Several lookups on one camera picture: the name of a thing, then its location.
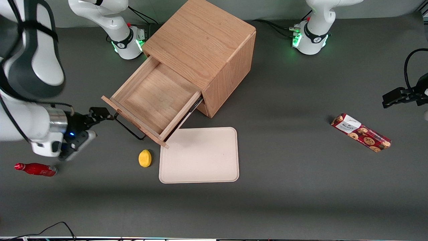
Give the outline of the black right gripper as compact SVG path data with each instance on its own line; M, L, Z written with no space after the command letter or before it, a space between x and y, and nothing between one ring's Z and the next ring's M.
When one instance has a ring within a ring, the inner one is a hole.
M66 112L65 115L67 128L60 148L60 161L72 160L97 137L97 134L90 128L103 121L114 120L104 107L90 107L89 114L86 115L78 112L73 115Z

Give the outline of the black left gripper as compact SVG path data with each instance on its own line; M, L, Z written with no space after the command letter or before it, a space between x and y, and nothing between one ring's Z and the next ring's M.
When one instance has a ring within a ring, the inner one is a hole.
M406 86L408 87L408 95L407 90L404 87L398 87L390 92L384 94L383 98L383 108L389 108L393 105L401 104L401 103L410 103L416 102L418 106L422 106L428 104L428 74L421 76L417 81L417 84L414 87L410 86L408 78L406 77Z

